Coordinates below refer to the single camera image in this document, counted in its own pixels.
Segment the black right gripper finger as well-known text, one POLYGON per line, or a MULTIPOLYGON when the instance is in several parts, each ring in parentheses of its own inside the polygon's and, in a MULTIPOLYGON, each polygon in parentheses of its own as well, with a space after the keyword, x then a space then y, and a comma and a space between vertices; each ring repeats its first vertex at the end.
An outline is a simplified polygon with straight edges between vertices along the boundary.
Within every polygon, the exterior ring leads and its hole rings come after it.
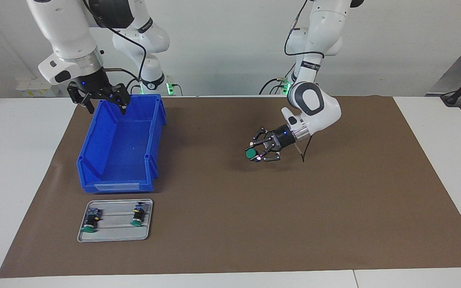
POLYGON ((121 115, 126 115, 130 104, 130 94, 123 83, 110 87, 108 101, 118 106, 121 115))
POLYGON ((91 103, 90 96, 88 94, 82 96, 75 82, 70 82, 66 88, 66 91, 68 92, 69 97, 73 103, 84 106, 90 114, 94 113, 95 107, 91 103))

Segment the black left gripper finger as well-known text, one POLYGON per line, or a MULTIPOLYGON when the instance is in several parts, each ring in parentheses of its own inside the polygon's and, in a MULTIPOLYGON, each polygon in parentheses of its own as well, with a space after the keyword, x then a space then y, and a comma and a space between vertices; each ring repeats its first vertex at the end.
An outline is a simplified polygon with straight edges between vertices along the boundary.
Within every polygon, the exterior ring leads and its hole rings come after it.
POLYGON ((273 130, 263 126, 252 136, 249 146, 276 146, 276 135, 273 130))
POLYGON ((261 143, 255 144, 254 149, 256 150, 254 162, 273 162, 280 160, 283 146, 276 143, 261 143))

